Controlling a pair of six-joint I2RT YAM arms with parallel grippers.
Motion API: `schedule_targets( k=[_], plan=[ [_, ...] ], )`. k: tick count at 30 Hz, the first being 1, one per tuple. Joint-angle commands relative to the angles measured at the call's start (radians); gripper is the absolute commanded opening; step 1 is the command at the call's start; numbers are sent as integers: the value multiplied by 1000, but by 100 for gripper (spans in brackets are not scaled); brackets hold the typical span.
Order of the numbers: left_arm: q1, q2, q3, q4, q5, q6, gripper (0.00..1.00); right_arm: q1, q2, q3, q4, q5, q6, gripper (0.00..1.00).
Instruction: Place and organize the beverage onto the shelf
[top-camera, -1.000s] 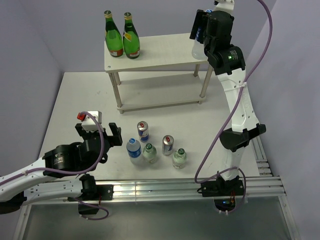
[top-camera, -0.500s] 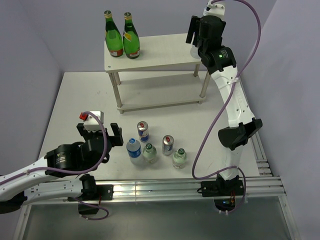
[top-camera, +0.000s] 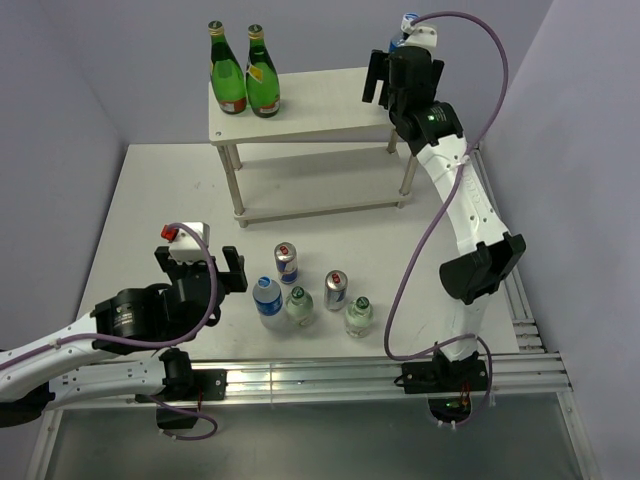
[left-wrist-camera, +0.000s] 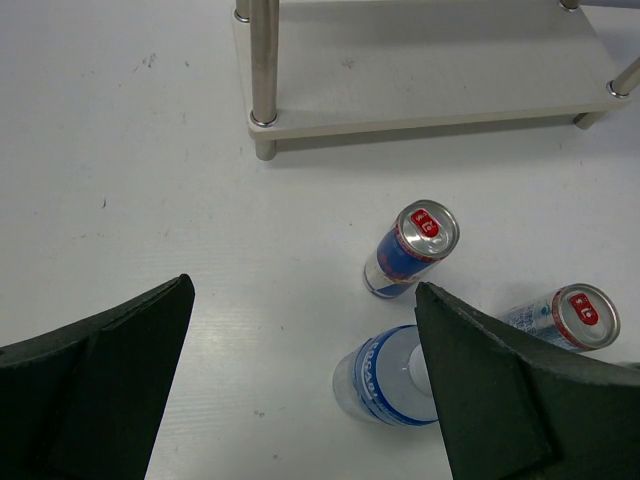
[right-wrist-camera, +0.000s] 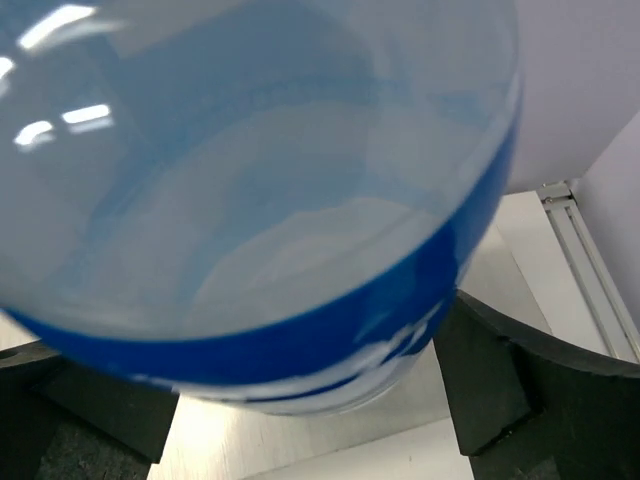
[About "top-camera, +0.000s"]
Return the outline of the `small pocari sweat bottle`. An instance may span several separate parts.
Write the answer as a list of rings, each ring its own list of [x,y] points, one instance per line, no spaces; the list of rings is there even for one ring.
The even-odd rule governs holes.
[[[260,277],[252,290],[261,323],[267,329],[281,331],[287,324],[280,285],[267,276]]]

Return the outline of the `large pocari sweat bottle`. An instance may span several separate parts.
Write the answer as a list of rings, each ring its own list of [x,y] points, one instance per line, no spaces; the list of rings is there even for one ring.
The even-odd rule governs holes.
[[[419,15],[415,12],[407,12],[403,15],[400,29],[391,37],[389,41],[388,52],[391,53],[398,47],[402,46],[405,40],[410,34],[412,28],[412,22],[417,19]]]

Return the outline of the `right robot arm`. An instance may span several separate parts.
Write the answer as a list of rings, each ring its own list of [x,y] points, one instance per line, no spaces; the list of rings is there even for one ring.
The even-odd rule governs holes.
[[[442,287],[453,302],[445,337],[431,348],[431,361],[417,354],[422,371],[404,370],[409,382],[434,391],[464,383],[481,389],[489,375],[478,354],[478,335],[491,297],[526,250],[522,235],[501,221],[476,174],[462,125],[453,107],[436,98],[444,64],[422,47],[372,52],[362,99],[378,102],[442,200],[458,255],[439,268]]]

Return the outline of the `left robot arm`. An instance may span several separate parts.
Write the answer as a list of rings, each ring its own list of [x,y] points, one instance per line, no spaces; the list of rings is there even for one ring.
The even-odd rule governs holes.
[[[92,398],[190,395],[195,375],[179,345],[217,325],[225,297],[248,287],[245,259],[235,247],[222,250],[226,271],[206,250],[194,253],[195,261],[185,262],[169,247],[157,248],[167,282],[124,289],[60,331],[2,352],[2,427]]]

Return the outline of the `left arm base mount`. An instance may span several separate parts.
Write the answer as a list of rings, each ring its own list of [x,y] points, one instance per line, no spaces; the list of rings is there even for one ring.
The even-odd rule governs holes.
[[[136,394],[134,400],[137,404],[156,407],[156,425],[161,435],[174,441],[199,441],[211,438],[219,429],[218,422],[203,412],[204,402],[223,400],[226,386],[226,370],[196,370],[190,383],[176,392]],[[187,435],[199,421],[209,423],[211,429],[207,433]]]

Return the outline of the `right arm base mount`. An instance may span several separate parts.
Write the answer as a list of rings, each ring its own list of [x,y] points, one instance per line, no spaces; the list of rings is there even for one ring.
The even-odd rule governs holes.
[[[407,395],[426,395],[435,423],[455,429],[488,405],[493,368],[477,358],[453,363],[437,359],[403,363],[394,385]]]

